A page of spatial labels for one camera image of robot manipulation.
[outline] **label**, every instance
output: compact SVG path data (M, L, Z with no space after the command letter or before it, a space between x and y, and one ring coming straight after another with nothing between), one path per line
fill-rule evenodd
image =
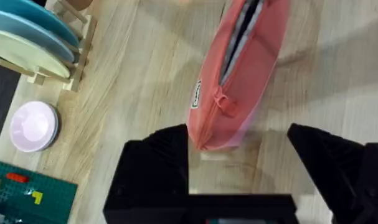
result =
M200 92L201 92L201 80L198 80L196 84L196 88L194 89L193 102L191 104L192 109L197 109L199 107Z

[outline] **pink bowl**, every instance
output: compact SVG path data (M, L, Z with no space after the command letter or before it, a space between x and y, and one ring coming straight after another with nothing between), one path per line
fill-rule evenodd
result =
M10 137L18 150L36 152L47 148L55 139L59 120L53 107L31 101L22 105L12 117Z

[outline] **green lego baseplate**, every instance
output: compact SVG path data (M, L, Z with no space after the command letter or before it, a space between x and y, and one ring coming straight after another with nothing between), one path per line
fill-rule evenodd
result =
M29 178L20 183L6 178L13 172ZM0 214L4 223L65 224L68 222L77 185L0 162ZM34 191L43 193L35 204Z

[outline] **blue plate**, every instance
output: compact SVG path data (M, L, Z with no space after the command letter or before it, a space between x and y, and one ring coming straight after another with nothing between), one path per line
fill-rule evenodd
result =
M78 47L77 36L59 18L31 0L0 0L0 11L21 16Z
M74 61L71 50L55 35L27 19L0 11L0 31L27 39L45 48L58 58L62 58L68 62Z

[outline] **red lego brick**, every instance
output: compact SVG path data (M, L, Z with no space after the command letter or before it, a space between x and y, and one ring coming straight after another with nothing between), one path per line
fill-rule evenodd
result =
M15 173L7 173L6 178L8 178L9 180L14 180L16 182L20 182L20 183L28 182L28 177L25 177L25 176L19 175L19 174L15 174Z

